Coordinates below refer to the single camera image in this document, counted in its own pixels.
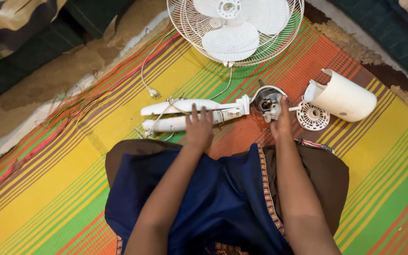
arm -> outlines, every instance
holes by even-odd
[[[281,115],[271,124],[276,146],[276,175],[284,227],[297,255],[341,254],[325,220],[319,198],[303,168],[289,119],[286,97]]]
[[[185,191],[204,151],[212,143],[212,113],[203,107],[198,119],[193,105],[193,121],[186,118],[184,147],[163,175],[144,204],[125,253],[137,255],[167,254],[168,233],[176,218]]]

woven mat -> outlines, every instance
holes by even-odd
[[[140,81],[140,65],[167,30],[115,67],[95,86],[69,98],[0,159],[0,254],[114,254],[117,239],[104,219],[109,188],[105,153],[144,120],[156,103]],[[329,81],[330,68],[378,98],[366,119],[297,137],[324,143],[350,167],[349,193],[335,240],[344,254],[408,254],[408,107],[323,36],[308,20],[280,55],[234,69],[230,88],[217,97],[234,102],[252,95],[258,79],[283,88],[298,104],[310,79]],[[210,98],[223,90],[228,69],[209,61],[177,32],[165,39],[144,68],[151,87],[170,96]],[[213,158],[272,142],[264,119],[252,113],[216,128]],[[172,138],[182,143],[183,134]]]

hand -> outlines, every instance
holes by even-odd
[[[185,146],[189,148],[196,148],[201,153],[205,152],[213,139],[213,114],[212,111],[206,111],[205,107],[201,109],[201,118],[198,119],[198,112],[196,105],[193,104],[191,112],[192,120],[189,116],[185,118],[187,123],[185,134]]]
[[[289,105],[287,105],[286,96],[282,96],[280,100],[281,113],[278,120],[270,122],[270,131],[272,132],[275,141],[281,137],[292,137],[291,119],[289,118]]]

person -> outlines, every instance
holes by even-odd
[[[193,106],[184,146],[127,140],[106,156],[105,219],[118,252],[160,254],[340,254],[333,240],[348,167],[298,145],[286,97],[270,131],[274,145],[213,160],[212,114]]]

brown garment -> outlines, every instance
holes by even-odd
[[[105,160],[106,175],[110,188],[121,164],[122,155],[126,153],[131,155],[148,155],[181,147],[181,145],[176,143],[151,139],[125,140],[117,143],[106,154]],[[334,235],[338,229],[341,212],[347,197],[349,168],[337,156],[323,149],[297,145],[297,150],[320,200],[330,231]],[[267,165],[270,193],[275,204],[275,211],[278,217],[281,218],[276,181],[275,146],[264,147],[263,151]]]

